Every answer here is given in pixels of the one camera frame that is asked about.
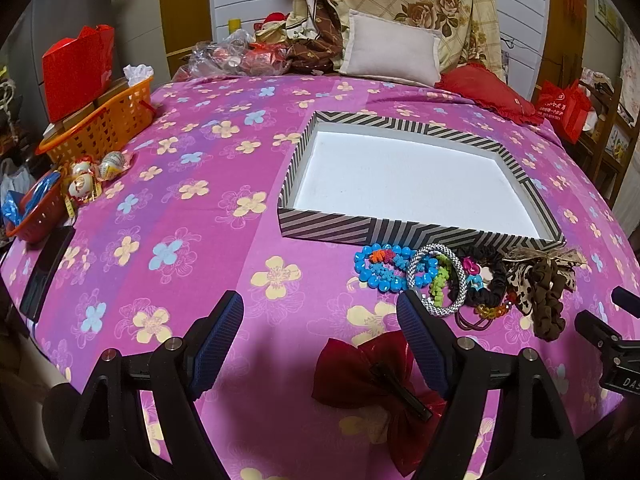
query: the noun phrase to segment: red paper bag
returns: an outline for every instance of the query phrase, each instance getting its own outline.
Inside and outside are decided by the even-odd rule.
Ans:
[[[578,81],[562,90],[545,81],[536,104],[538,112],[549,119],[561,139],[575,144],[591,110],[591,101],[580,90]]]
[[[113,27],[83,27],[42,56],[49,121],[55,123],[100,97],[111,82]]]

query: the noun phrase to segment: red bow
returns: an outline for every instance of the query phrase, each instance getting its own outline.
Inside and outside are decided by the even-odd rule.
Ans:
[[[402,400],[405,388],[415,397],[409,381],[414,355],[402,331],[387,332],[360,346],[353,347],[329,339],[322,349],[312,397],[334,408],[353,409],[377,404],[390,414],[386,441],[391,460],[402,476],[414,471],[433,437],[446,402],[436,392],[428,391],[417,399],[431,412],[427,421],[418,416],[411,400]]]

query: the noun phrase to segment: pink floral bedsheet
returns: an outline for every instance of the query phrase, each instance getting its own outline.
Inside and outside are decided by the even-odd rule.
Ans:
[[[516,126],[433,89],[324,76],[168,84],[154,101],[164,114],[128,146],[138,155],[129,173],[81,210],[42,317],[31,327],[78,389],[105,348],[150,351],[183,335],[235,289],[244,298],[244,321],[215,386],[197,402],[231,478],[400,478],[380,444],[384,413],[336,410],[310,397],[327,338],[359,344],[398,330],[396,296],[363,288],[353,270],[355,247],[283,238],[276,217],[299,132],[314,110],[336,110],[446,124],[510,150],[588,264],[577,269],[577,292],[564,294],[567,328],[558,341],[536,339],[530,318],[517,310],[475,337],[494,351],[536,348],[576,433],[620,402],[598,386],[598,356],[573,321],[586,308],[635,338],[638,325],[610,293],[617,285],[637,292],[639,267],[548,123]],[[442,194],[436,200],[444,204]],[[2,265],[16,303],[37,256],[22,249],[15,244]],[[152,449],[166,456],[152,396],[142,399]],[[492,394],[469,479],[478,478],[486,459],[496,405]]]

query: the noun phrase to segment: basket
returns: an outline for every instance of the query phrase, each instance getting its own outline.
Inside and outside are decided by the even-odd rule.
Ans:
[[[112,97],[69,131],[44,139],[36,153],[47,153],[52,162],[63,164],[84,155],[101,160],[107,153],[121,150],[153,121],[152,79]]]
[[[7,237],[17,236],[20,240],[24,240],[30,244],[37,244],[44,240],[66,213],[65,200],[60,192],[61,184],[62,178],[59,178],[53,187],[47,191],[47,194],[42,200],[40,200],[40,203],[31,210],[27,218],[20,222],[18,227],[14,226],[10,220],[5,219]],[[37,183],[34,184],[29,192],[20,200],[18,204],[20,211],[24,211],[24,207],[31,199],[36,185]]]

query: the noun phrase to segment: red ruffled cushion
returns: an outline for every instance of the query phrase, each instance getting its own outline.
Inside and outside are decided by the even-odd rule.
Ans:
[[[491,110],[516,124],[539,126],[545,120],[536,112],[533,104],[498,79],[481,63],[470,62],[442,74],[436,88],[472,99],[479,107]]]

